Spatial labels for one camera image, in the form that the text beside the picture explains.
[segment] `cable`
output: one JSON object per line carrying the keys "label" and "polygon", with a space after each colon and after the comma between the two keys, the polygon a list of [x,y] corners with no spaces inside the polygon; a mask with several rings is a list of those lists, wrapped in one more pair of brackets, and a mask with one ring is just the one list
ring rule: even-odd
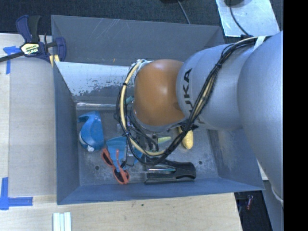
{"label": "cable", "polygon": [[275,198],[281,203],[282,208],[283,208],[283,199],[280,196],[278,196],[278,194],[275,192],[273,186],[271,186],[271,191],[273,192]]}
{"label": "cable", "polygon": [[230,0],[230,2],[229,2],[229,9],[230,9],[230,13],[231,13],[231,16],[232,16],[234,22],[235,22],[236,25],[240,28],[240,30],[241,30],[243,33],[245,33],[245,35],[247,35],[247,36],[249,36],[249,37],[252,37],[252,35],[249,34],[249,33],[247,33],[246,30],[245,30],[245,29],[239,24],[239,22],[236,20],[236,18],[235,18],[235,16],[234,16],[234,13],[233,13],[233,9],[232,9],[232,7],[231,7],[231,1],[232,1],[232,0]]}
{"label": "cable", "polygon": [[231,5],[232,5],[232,4],[231,4],[231,1],[232,1],[232,0],[230,0],[229,8],[230,8],[230,13],[231,13],[231,16],[232,16],[234,22],[235,22],[236,25],[241,29],[241,31],[242,31],[243,33],[245,33],[247,36],[252,36],[252,35],[250,35],[249,33],[247,33],[247,32],[245,31],[245,29],[244,29],[244,28],[239,24],[239,22],[236,20],[234,14],[233,14],[233,9],[232,9],[232,6],[231,6]]}
{"label": "cable", "polygon": [[[140,128],[139,126],[136,126],[136,124],[135,124],[135,128],[133,128],[132,126],[127,126],[127,118],[129,117],[127,114],[127,104],[125,102],[126,88],[134,72],[139,68],[140,64],[145,62],[145,60],[138,60],[132,66],[132,68],[128,72],[128,75],[125,79],[125,82],[123,83],[122,89],[120,90],[119,96],[117,98],[116,113],[117,113],[118,121],[125,133],[124,136],[127,137],[129,148],[132,154],[137,158],[138,161],[140,161],[143,164],[152,165],[152,166],[158,163],[161,163],[177,148],[177,146],[182,142],[182,140],[184,139],[184,137],[190,130],[194,130],[195,128],[197,128],[194,122],[198,118],[198,116],[201,114],[202,110],[204,109],[204,107],[209,101],[209,98],[215,86],[218,72],[222,68],[222,65],[232,55],[234,51],[236,51],[239,48],[255,44],[256,40],[257,40],[257,37],[246,38],[234,44],[228,45],[227,47],[223,49],[220,59],[217,61],[217,63],[211,70],[210,74],[207,76],[204,82],[204,85],[202,86],[202,89],[199,92],[199,95],[191,110],[189,118],[186,120],[185,123],[179,124],[182,128],[182,132],[177,135],[177,137],[173,140],[173,142],[164,151],[158,151],[159,149],[158,145],[151,138],[149,138],[144,132],[142,132],[142,128]],[[149,144],[149,141],[155,144],[156,152],[147,151],[141,148],[138,142],[136,141],[136,139],[132,137],[132,134],[130,133],[130,129],[136,132],[137,135],[141,135],[145,138],[148,138],[147,140],[148,144]],[[143,156],[145,157],[144,160],[135,154],[133,146],[143,154]]]}
{"label": "cable", "polygon": [[183,9],[182,4],[180,3],[180,1],[179,1],[179,0],[177,0],[177,1],[178,1],[178,4],[179,4],[180,8],[181,8],[181,9],[182,9],[182,11],[183,11],[183,14],[184,14],[184,16],[185,16],[185,18],[186,18],[186,20],[187,20],[187,23],[188,23],[188,24],[190,24],[191,22],[189,21],[188,16],[187,16],[187,14],[186,14],[185,10]]}

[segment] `gray bin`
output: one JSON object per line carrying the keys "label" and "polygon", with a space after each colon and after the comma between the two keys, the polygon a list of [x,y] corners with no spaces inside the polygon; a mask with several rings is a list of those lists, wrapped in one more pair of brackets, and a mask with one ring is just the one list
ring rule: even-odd
{"label": "gray bin", "polygon": [[[219,27],[52,16],[52,36],[64,37],[67,42],[65,62],[53,69],[59,205],[264,189],[242,129],[199,127],[192,149],[180,145],[168,157],[194,163],[196,179],[164,184],[144,184],[144,166],[137,163],[128,169],[129,184],[120,185],[101,159],[101,151],[89,153],[78,142],[81,124],[77,118],[90,110],[101,114],[105,141],[122,135],[113,119],[114,105],[121,76],[125,77],[131,63],[139,58],[185,61],[197,51],[224,44]],[[128,91],[132,93],[133,85]],[[101,106],[89,108],[80,103]],[[168,135],[175,136],[175,131]]]}

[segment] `blue tape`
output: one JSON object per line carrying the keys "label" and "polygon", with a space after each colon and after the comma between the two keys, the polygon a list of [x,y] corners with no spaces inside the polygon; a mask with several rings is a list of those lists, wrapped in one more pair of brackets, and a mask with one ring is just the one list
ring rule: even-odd
{"label": "blue tape", "polygon": [[0,196],[0,210],[8,210],[13,206],[32,206],[33,197],[8,197],[9,178],[2,178],[1,196]]}
{"label": "blue tape", "polygon": [[[4,47],[4,52],[8,55],[19,53],[21,50],[16,46]],[[11,60],[8,60],[6,63],[6,74],[8,75],[11,72]]]}

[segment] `yellow label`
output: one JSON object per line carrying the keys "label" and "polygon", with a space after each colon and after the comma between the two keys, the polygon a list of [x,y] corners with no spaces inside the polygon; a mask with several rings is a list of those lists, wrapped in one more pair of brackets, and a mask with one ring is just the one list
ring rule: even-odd
{"label": "yellow label", "polygon": [[39,51],[39,45],[38,44],[25,44],[21,47],[21,50],[26,55],[31,55],[34,53],[37,53]]}

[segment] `blue object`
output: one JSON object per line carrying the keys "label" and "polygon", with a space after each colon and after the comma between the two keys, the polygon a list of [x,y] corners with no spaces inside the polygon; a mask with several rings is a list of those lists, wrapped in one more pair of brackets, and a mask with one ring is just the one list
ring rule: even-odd
{"label": "blue object", "polygon": [[[4,52],[8,55],[19,53],[21,50],[16,46],[4,47]],[[6,74],[8,75],[11,72],[11,60],[8,60],[6,63]]]}
{"label": "blue object", "polygon": [[79,133],[79,141],[88,152],[100,150],[104,145],[101,115],[98,111],[88,112],[78,117],[84,122]]}
{"label": "blue object", "polygon": [[[112,139],[107,140],[106,144],[107,144],[107,150],[109,151],[110,157],[113,161],[114,166],[116,167],[116,171],[120,172],[117,160],[116,160],[116,150],[119,150],[119,163],[122,164],[123,159],[125,157],[126,154],[126,140],[127,138],[124,136],[120,136],[120,137],[115,137]],[[138,157],[142,156],[142,153],[140,151],[138,151],[136,148],[134,148],[134,152]]]}
{"label": "blue object", "polygon": [[[38,51],[34,54],[24,54],[25,57],[36,57],[46,62],[50,63],[50,56],[51,54],[48,52],[46,45],[43,42],[39,41],[39,36],[37,35],[37,23],[36,25],[29,23],[29,15],[23,15],[16,20],[16,28],[18,33],[24,38],[25,44],[33,43],[38,44],[39,48]],[[57,48],[58,48],[58,56],[60,61],[64,61],[66,57],[66,43],[63,37],[56,38]]]}
{"label": "blue object", "polygon": [[8,181],[8,177],[2,178],[0,210],[8,210],[11,206],[32,206],[33,197],[8,197]]}

